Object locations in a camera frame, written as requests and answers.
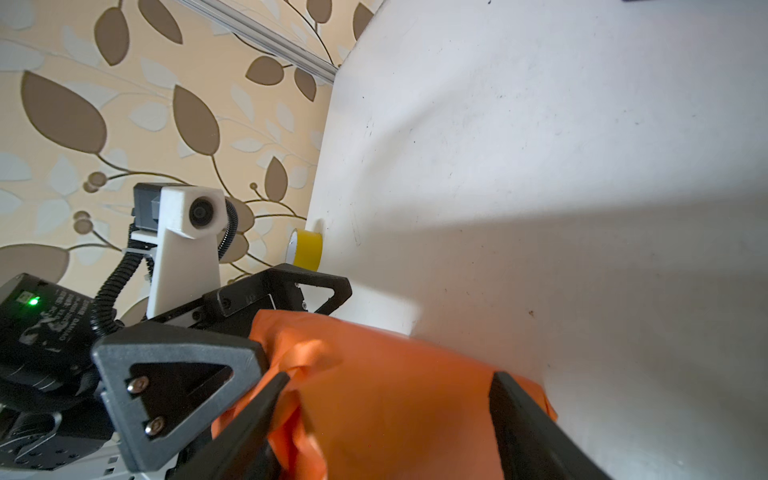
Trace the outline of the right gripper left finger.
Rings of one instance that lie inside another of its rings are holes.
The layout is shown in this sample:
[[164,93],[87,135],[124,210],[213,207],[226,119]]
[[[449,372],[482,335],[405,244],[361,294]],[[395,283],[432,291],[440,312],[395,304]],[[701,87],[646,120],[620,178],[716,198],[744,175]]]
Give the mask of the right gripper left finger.
[[278,373],[212,442],[171,476],[180,480],[278,479],[268,442],[272,416],[290,377]]

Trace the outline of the yellow orange wrapping paper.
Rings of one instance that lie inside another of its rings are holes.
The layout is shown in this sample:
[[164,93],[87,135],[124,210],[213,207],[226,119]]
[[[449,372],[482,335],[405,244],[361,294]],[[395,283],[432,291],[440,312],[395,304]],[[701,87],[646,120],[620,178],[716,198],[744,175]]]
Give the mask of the yellow orange wrapping paper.
[[325,315],[262,310],[250,339],[289,382],[268,442],[284,479],[499,479],[495,369]]

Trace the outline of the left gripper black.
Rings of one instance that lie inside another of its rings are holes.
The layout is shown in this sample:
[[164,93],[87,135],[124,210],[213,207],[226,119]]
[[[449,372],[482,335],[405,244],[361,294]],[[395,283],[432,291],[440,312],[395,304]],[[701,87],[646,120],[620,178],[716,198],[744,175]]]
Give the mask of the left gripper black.
[[2,286],[2,467],[57,470],[115,429],[129,471],[158,471],[268,368],[256,341],[156,322],[95,343],[92,310],[92,298],[28,273]]

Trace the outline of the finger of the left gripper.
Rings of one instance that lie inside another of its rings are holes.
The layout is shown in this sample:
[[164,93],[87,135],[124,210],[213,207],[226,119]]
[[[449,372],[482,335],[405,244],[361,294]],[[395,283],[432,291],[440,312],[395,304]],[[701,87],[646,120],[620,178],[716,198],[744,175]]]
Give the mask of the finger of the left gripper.
[[288,263],[246,276],[210,291],[186,304],[154,317],[150,322],[247,336],[256,314],[261,310],[305,312],[302,285],[333,292],[315,312],[329,315],[351,296],[352,288],[345,277],[314,272]]

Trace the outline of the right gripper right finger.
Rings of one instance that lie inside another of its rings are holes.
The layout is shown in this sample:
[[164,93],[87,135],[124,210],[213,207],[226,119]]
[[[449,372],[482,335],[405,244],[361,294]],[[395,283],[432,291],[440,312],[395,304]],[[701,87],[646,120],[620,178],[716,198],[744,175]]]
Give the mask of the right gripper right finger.
[[489,410],[506,479],[606,479],[506,372],[493,375]]

